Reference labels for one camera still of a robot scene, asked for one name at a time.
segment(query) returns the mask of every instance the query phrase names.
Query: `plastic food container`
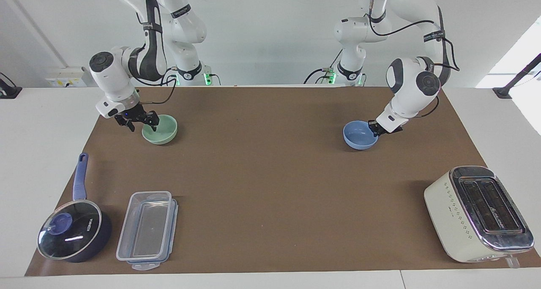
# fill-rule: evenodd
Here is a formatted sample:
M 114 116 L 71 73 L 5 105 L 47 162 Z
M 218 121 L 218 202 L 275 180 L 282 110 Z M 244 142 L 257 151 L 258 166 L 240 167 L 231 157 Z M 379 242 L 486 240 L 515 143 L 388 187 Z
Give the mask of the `plastic food container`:
M 116 258 L 145 271 L 168 260 L 178 204 L 168 191 L 142 191 L 130 197 Z

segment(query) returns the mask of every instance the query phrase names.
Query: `white wall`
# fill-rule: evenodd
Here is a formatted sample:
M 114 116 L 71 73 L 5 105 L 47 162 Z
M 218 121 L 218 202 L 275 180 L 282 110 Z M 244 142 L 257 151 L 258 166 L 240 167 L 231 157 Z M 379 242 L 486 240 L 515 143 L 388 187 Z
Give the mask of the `white wall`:
M 360 14 L 357 0 L 190 1 L 208 27 L 199 55 L 227 85 L 302 83 L 338 53 L 335 23 Z M 460 87 L 474 87 L 541 14 L 539 0 L 436 1 L 463 69 L 448 85 Z M 96 52 L 143 41 L 133 10 L 118 0 L 20 2 L 69 66 L 87 66 Z M 389 17 L 395 27 L 406 24 Z M 17 50 L 27 44 L 17 37 L 0 41 Z M 384 85 L 384 72 L 397 56 L 424 54 L 417 28 L 366 48 L 368 85 Z M 33 58 L 27 52 L 21 57 Z

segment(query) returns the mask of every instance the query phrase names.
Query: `container lid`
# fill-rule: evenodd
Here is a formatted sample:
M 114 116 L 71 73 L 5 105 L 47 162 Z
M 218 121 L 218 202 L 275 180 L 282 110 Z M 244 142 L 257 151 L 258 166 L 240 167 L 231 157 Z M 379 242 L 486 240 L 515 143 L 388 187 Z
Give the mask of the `container lid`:
M 170 253 L 177 204 L 168 191 L 137 192 L 130 197 L 116 258 L 160 262 Z
M 58 208 L 43 224 L 38 235 L 38 250 L 46 258 L 69 258 L 96 237 L 101 212 L 91 201 L 77 200 Z

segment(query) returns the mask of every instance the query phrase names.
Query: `pot handle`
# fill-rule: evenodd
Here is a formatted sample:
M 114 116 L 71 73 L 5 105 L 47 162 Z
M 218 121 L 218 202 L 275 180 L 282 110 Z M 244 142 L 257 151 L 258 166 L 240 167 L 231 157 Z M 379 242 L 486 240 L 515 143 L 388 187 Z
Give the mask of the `pot handle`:
M 75 179 L 73 181 L 73 200 L 81 200 L 87 198 L 87 190 L 85 189 L 85 177 L 87 175 L 88 154 L 82 153 L 77 160 L 75 168 Z

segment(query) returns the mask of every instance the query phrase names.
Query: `white toaster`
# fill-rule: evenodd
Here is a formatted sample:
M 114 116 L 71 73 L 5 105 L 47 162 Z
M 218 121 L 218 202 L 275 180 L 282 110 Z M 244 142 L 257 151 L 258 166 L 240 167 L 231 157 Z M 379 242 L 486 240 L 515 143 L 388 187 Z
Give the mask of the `white toaster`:
M 445 252 L 458 262 L 483 262 L 533 248 L 533 235 L 496 175 L 459 166 L 425 190 L 426 206 Z

